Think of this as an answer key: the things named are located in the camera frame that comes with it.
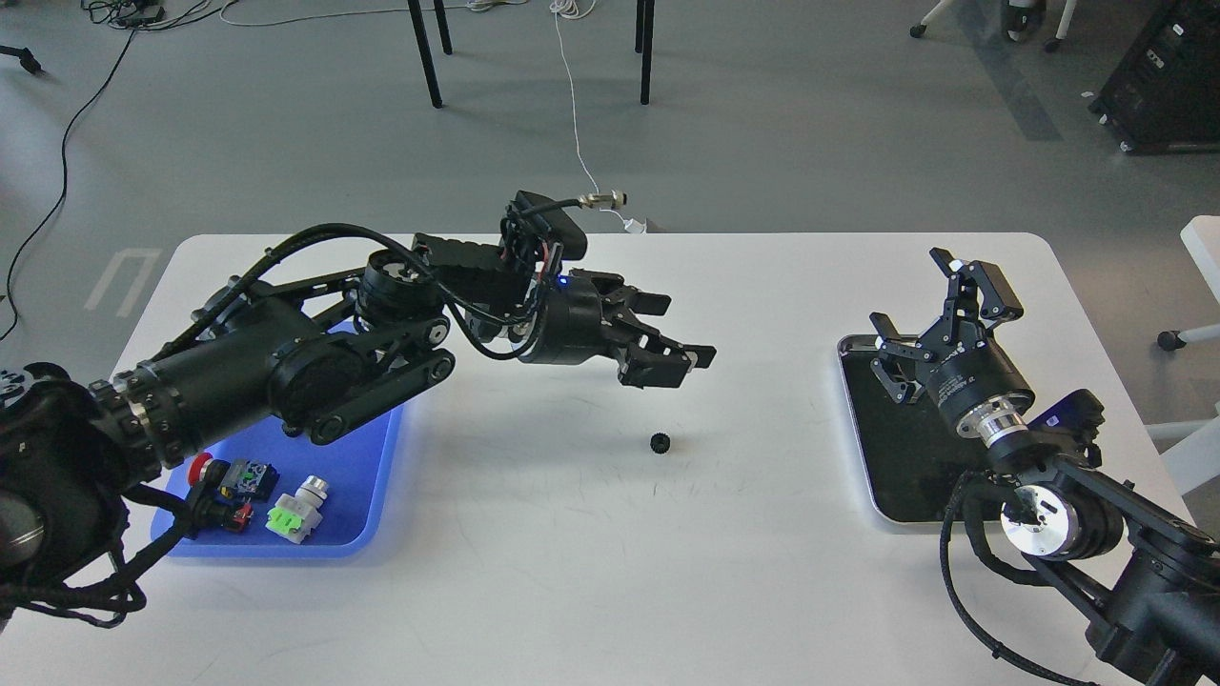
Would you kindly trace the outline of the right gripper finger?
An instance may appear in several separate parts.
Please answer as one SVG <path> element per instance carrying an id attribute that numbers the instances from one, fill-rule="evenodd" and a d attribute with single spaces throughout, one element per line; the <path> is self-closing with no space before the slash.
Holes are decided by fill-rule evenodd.
<path id="1" fill-rule="evenodd" d="M 914 404 L 926 391 L 931 374 L 939 365 L 939 338 L 928 330 L 919 338 L 898 334 L 884 312 L 871 312 L 867 320 L 878 337 L 872 372 L 894 403 Z"/>
<path id="2" fill-rule="evenodd" d="M 928 251 L 948 278 L 943 312 L 928 330 L 928 343 L 950 349 L 982 347 L 1002 323 L 1024 317 L 1024 304 L 993 262 L 964 262 L 950 251 Z"/>

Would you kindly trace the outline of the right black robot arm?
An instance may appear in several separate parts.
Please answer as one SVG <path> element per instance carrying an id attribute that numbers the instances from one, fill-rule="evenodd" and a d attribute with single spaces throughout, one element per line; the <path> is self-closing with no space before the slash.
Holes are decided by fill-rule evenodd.
<path id="1" fill-rule="evenodd" d="M 993 658 L 1074 682 L 1010 651 L 967 613 L 949 563 L 956 520 L 991 572 L 1057 590 L 1088 621 L 1097 658 L 1119 673 L 1146 685 L 1216 680 L 1216 540 L 1132 482 L 1102 474 L 1096 438 L 1104 408 L 1089 391 L 1028 420 L 1035 393 L 996 341 L 1002 323 L 1024 316 L 1024 304 L 997 265 L 965 262 L 941 248 L 928 255 L 948 281 L 941 316 L 906 337 L 874 312 L 871 367 L 893 402 L 928 395 L 956 435 L 985 443 L 988 468 L 960 474 L 939 531 L 942 579 L 959 619 Z"/>

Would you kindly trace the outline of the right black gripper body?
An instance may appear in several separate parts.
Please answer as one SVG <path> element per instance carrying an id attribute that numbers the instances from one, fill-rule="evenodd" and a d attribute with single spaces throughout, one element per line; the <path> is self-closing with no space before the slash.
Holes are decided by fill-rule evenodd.
<path id="1" fill-rule="evenodd" d="M 917 348 L 931 359 L 915 361 L 916 398 L 927 395 L 946 425 L 966 438 L 978 438 L 978 421 L 969 417 L 977 406 L 992 413 L 999 403 L 1010 413 L 1032 406 L 1035 391 L 996 343 L 989 330 L 970 330 L 963 342 L 948 342 L 946 334 L 928 332 Z"/>

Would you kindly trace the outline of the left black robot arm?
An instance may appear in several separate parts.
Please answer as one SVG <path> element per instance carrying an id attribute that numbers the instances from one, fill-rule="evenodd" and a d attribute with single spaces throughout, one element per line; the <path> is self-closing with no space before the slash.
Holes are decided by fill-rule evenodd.
<path id="1" fill-rule="evenodd" d="M 218 466 L 187 496 L 152 478 L 268 416 L 287 435 L 336 443 L 448 378 L 450 330 L 494 360 L 608 356 L 626 387 L 677 388 L 710 367 L 714 347 L 643 322 L 667 312 L 670 295 L 562 270 L 588 247 L 569 209 L 612 212 L 623 199 L 521 190 L 497 244 L 418 233 L 404 247 L 316 225 L 264 251 L 133 370 L 79 385 L 52 363 L 4 369 L 2 619 L 122 624 L 146 605 L 139 579 L 174 544 L 250 518 L 214 498 Z"/>

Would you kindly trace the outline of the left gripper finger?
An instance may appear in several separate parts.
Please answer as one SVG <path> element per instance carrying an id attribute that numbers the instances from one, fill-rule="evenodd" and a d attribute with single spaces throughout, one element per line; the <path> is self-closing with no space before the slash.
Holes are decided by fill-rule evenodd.
<path id="1" fill-rule="evenodd" d="M 636 315 L 662 316 L 672 303 L 671 295 L 650 293 L 627 284 L 621 273 L 598 273 L 597 291 L 603 312 L 630 310 Z"/>
<path id="2" fill-rule="evenodd" d="M 661 334 L 636 334 L 619 349 L 619 382 L 636 388 L 678 388 L 694 369 L 711 366 L 719 349 Z"/>

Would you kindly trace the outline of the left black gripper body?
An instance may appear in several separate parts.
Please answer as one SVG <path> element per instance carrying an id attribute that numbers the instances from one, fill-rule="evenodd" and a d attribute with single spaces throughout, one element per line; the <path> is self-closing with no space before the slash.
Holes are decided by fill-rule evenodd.
<path id="1" fill-rule="evenodd" d="M 601 311 L 598 273 L 610 272 L 571 271 L 558 280 L 533 326 L 533 344 L 518 360 L 547 365 L 580 365 L 597 355 L 619 360 L 619 349 L 640 334 L 627 323 L 638 321 L 630 310 Z"/>

